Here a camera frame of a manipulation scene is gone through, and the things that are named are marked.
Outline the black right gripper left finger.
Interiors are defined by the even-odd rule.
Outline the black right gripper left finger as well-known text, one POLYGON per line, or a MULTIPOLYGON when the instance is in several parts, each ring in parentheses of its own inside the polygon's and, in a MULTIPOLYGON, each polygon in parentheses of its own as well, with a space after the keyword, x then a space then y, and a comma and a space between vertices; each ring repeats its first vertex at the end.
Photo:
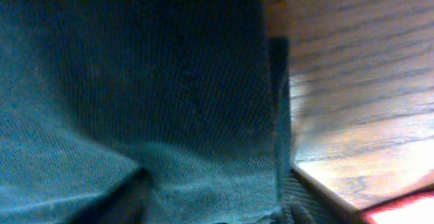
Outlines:
POLYGON ((142 224, 149 202, 149 173, 139 168, 118 186, 67 219, 68 224, 142 224))

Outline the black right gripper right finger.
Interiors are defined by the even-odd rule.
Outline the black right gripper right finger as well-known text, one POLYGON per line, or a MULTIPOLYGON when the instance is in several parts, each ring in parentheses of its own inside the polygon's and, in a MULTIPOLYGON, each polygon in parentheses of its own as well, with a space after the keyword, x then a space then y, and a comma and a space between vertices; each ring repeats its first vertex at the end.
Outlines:
POLYGON ((282 223, 364 224, 359 211, 295 166, 281 186, 282 223))

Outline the black t-shirt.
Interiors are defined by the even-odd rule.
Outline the black t-shirt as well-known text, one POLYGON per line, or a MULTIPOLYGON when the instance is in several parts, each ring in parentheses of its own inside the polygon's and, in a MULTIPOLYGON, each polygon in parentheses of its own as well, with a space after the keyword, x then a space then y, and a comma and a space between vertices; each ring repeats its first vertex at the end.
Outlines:
POLYGON ((287 56, 262 0, 1 0, 1 222, 67 223, 139 168, 144 223, 275 216, 287 56))

